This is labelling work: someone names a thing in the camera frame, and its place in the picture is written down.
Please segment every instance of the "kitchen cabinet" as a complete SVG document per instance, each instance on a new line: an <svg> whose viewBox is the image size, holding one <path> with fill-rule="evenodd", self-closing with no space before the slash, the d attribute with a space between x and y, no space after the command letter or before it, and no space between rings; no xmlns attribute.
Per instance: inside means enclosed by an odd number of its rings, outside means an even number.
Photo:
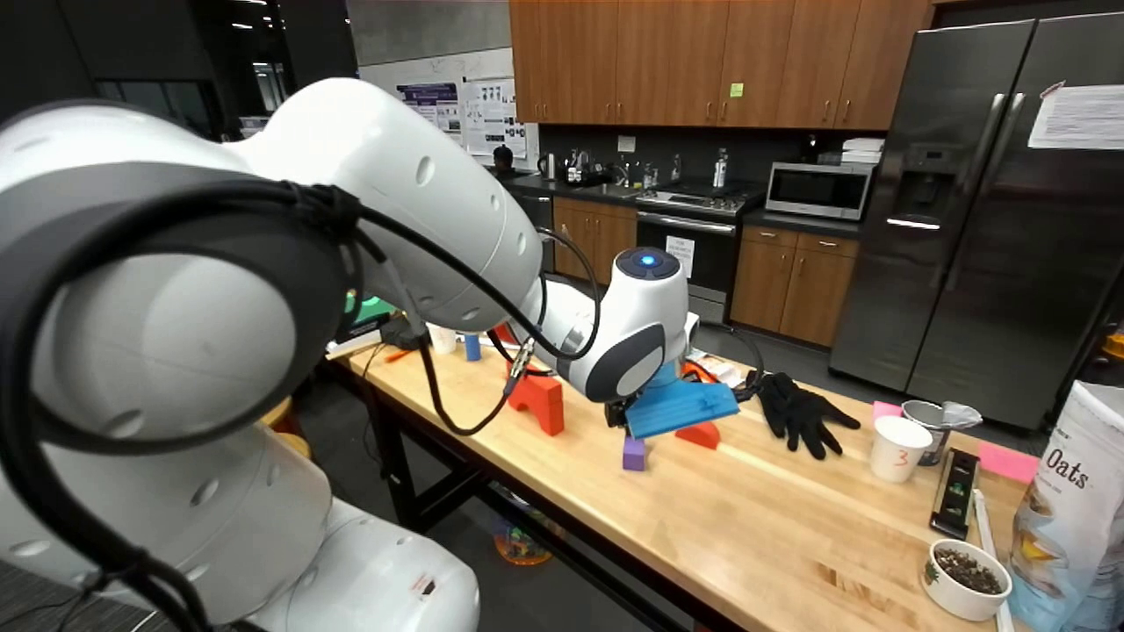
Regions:
<svg viewBox="0 0 1124 632"><path fill-rule="evenodd" d="M555 232L587 256L594 281L608 284L611 260L622 249L636 246L636 211L618 204L555 197ZM587 277L587 270L566 246L555 246L555 270L566 277Z"/></svg>
<svg viewBox="0 0 1124 632"><path fill-rule="evenodd" d="M731 320L832 344L857 242L818 232L745 228Z"/></svg>
<svg viewBox="0 0 1124 632"><path fill-rule="evenodd" d="M889 130L931 0L509 0L509 21L520 119Z"/></svg>

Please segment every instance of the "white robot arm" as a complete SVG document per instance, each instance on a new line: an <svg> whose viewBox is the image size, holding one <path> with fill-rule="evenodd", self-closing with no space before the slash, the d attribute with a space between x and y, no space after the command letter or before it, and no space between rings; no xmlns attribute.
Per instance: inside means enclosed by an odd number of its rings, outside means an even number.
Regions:
<svg viewBox="0 0 1124 632"><path fill-rule="evenodd" d="M376 263L355 246L358 211L383 218L362 225ZM492 295L418 239L485 277ZM337 523L400 534L362 527L316 467L249 425L348 334L348 288L418 305L453 330L502 323L499 295L555 348L541 348L544 362L594 400L636 393L688 334L678 263L636 253L618 260L594 337L594 302L537 277L541 242L513 197L362 81L299 91L242 144L116 105L11 123L0 133L0 267L0 555L70 586L102 569L165 611L179 586L197 593L179 600L186 628L200 611L207 621L256 614L267 628L313 625L323 611L313 628L379 628L344 625L341 611L372 614L351 604L355 590L306 579L313 558L341 558ZM56 499L28 481L49 470L63 481Z"/></svg>

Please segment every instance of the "stainless steel refrigerator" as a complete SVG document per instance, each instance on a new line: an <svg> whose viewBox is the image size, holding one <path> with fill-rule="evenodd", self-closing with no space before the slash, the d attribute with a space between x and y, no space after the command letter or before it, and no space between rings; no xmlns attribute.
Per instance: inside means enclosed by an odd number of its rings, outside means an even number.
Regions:
<svg viewBox="0 0 1124 632"><path fill-rule="evenodd" d="M1124 84L1124 14L913 39L829 358L836 372L966 400L1022 428L1054 414L1124 267L1113 84ZM1113 109L1082 116L1071 109L1082 88L1106 88Z"/></svg>

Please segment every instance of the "white bag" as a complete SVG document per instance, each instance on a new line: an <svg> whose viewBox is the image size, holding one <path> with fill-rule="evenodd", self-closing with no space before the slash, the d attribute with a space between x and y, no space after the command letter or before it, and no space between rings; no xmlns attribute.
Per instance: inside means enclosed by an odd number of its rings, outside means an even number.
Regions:
<svg viewBox="0 0 1124 632"><path fill-rule="evenodd" d="M1033 632L1124 625L1124 390L1075 383L1015 513L1012 614Z"/></svg>

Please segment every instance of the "wooden countertop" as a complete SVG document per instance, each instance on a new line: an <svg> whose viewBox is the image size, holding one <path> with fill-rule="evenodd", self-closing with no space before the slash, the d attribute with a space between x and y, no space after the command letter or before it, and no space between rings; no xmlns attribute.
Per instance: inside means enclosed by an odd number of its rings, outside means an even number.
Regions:
<svg viewBox="0 0 1124 632"><path fill-rule="evenodd" d="M422 358L379 355L362 351L348 365L358 376L369 369L365 379L436 421ZM478 365L439 355L439 379L446 411L471 425L495 404L502 365L495 355ZM825 397L864 421L861 432L836 432L847 456L825 463L787 453L752 400L720 421L720 449L657 435L650 470L629 474L622 432L569 386L558 439L506 411L464 446L745 628L994 628L945 614L920 586L938 470L910 485L871 478L871 407ZM1022 488L984 478L984 492L998 548L1008 551Z"/></svg>

